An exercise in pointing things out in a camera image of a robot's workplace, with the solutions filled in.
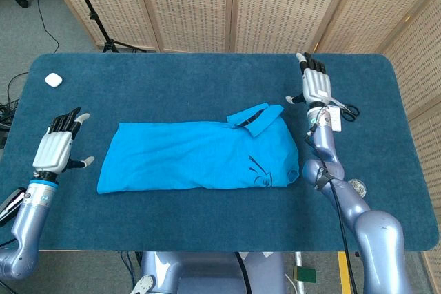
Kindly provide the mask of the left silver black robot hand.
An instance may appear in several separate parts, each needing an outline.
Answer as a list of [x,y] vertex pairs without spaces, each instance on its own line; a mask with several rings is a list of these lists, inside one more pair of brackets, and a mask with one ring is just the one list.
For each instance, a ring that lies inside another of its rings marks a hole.
[[78,115],[77,107],[67,114],[53,118],[41,139],[32,166],[34,177],[55,178],[66,169],[81,169],[90,166],[94,156],[85,160],[72,160],[71,149],[82,124],[90,117],[89,113]]

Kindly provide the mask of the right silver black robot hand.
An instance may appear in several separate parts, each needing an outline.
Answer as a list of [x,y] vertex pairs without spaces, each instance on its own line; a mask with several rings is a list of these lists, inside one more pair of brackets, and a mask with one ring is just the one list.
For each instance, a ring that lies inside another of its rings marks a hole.
[[309,53],[296,53],[302,74],[302,93],[297,96],[286,96],[289,104],[305,103],[312,106],[315,103],[328,105],[331,101],[331,83],[326,73],[325,65],[314,59]]

